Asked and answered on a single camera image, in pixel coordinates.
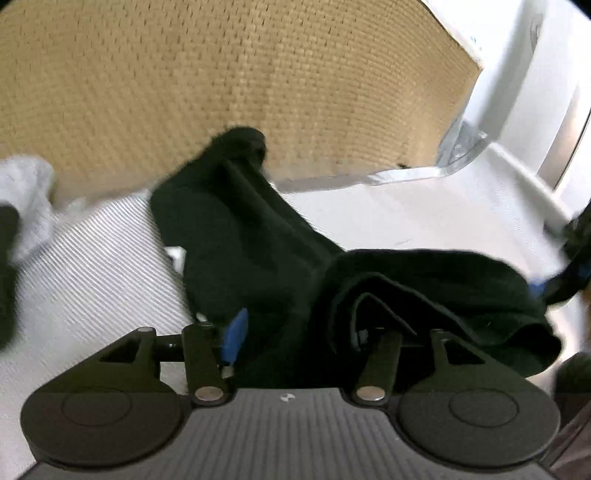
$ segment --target metal rivet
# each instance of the metal rivet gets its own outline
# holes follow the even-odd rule
[[[357,390],[357,396],[365,401],[378,401],[386,396],[386,392],[379,387],[361,387]]]
[[[195,397],[201,401],[216,401],[223,397],[223,390],[218,387],[201,387],[195,392]]]

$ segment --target gray cloth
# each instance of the gray cloth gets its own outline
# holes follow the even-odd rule
[[[38,157],[15,155],[0,162],[0,205],[12,205],[19,217],[19,232],[9,259],[22,262],[53,233],[48,196],[53,168]]]

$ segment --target small logo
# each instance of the small logo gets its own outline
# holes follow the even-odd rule
[[[287,403],[290,400],[295,400],[296,396],[291,393],[286,393],[286,394],[283,394],[282,396],[280,396],[279,398],[281,399],[281,401],[284,401]]]

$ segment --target blue clip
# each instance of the blue clip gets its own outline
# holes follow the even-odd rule
[[[223,336],[222,363],[233,365],[248,333],[248,310],[242,309],[232,319]]]

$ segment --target wicker texture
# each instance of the wicker texture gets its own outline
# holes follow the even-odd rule
[[[480,68],[419,0],[14,0],[0,154],[63,195],[173,171],[230,125],[274,179],[432,164]]]

